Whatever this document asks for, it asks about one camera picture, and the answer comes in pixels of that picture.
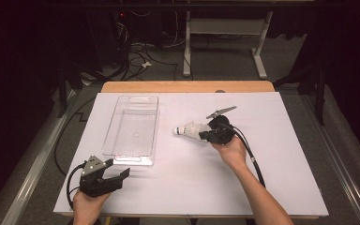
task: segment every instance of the white tabletop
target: white tabletop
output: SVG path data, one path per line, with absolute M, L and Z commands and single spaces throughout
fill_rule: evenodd
M 176 136 L 173 129 L 190 121 L 208 123 L 206 115 L 237 106 L 227 112 L 233 126 L 247 137 L 262 170 L 268 191 L 292 217 L 324 217 L 328 211 L 311 169 L 294 133 L 279 93 L 148 93 L 98 94 L 70 171 L 101 154 L 119 96 L 158 96 L 156 156 L 153 166 L 130 166 L 130 177 L 102 208 L 117 216 L 250 217 L 251 208 L 242 187 L 218 152 L 207 142 Z M 247 157 L 252 171 L 253 165 Z M 106 178 L 127 166 L 113 165 Z M 71 188 L 79 185 L 75 173 Z M 66 184 L 54 212 L 71 214 Z

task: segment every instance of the hand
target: hand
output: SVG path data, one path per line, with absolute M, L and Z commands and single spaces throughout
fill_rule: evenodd
M 247 151 L 242 141 L 233 136 L 232 140 L 224 145 L 212 143 L 212 146 L 218 150 L 223 161 L 233 170 L 237 167 L 246 166 Z
M 74 196 L 74 224 L 93 225 L 111 193 L 92 198 L 80 190 Z

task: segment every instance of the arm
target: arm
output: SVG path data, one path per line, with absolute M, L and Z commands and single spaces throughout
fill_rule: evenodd
M 93 225 L 111 193 L 92 198 L 80 190 L 74 196 L 74 225 Z
M 246 164 L 246 149 L 241 140 L 234 136 L 225 144 L 212 146 L 218 150 L 223 161 L 232 169 L 247 194 L 256 223 L 293 224 L 288 214 L 274 197 L 260 184 Z

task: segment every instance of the clear plastic container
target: clear plastic container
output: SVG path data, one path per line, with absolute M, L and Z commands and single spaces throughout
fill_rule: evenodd
M 158 97 L 119 97 L 102 154 L 114 164 L 153 165 Z

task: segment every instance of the forearm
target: forearm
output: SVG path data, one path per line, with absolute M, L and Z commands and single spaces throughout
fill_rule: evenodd
M 293 224 L 282 206 L 260 184 L 247 165 L 232 166 L 232 170 L 247 194 L 257 224 Z

